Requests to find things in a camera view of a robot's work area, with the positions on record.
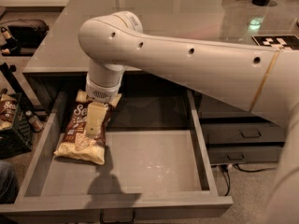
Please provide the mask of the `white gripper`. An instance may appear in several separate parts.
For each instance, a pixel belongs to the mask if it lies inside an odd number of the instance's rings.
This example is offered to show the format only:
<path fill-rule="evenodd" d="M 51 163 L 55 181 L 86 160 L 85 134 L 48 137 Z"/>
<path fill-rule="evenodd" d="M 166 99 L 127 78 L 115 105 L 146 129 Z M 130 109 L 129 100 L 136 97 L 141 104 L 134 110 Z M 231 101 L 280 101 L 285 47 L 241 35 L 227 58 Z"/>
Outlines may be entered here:
<path fill-rule="evenodd" d="M 88 104 L 85 128 L 87 135 L 93 136 L 99 133 L 107 112 L 106 106 L 102 103 L 110 103 L 117 96 L 120 86 L 121 83 L 118 82 L 116 85 L 107 88 L 95 84 L 90 76 L 86 77 L 85 90 L 87 95 L 97 101 Z"/>

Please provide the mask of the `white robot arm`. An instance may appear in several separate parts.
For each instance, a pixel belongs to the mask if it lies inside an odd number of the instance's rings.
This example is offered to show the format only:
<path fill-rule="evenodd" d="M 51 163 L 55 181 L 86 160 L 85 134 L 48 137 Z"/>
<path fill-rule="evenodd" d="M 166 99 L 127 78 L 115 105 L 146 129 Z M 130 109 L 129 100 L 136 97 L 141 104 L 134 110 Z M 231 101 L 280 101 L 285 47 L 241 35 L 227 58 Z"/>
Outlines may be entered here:
<path fill-rule="evenodd" d="M 299 224 L 299 51 L 146 35 L 122 11 L 85 21 L 78 42 L 90 58 L 86 92 L 112 101 L 125 69 L 141 69 L 285 128 L 263 224 Z"/>

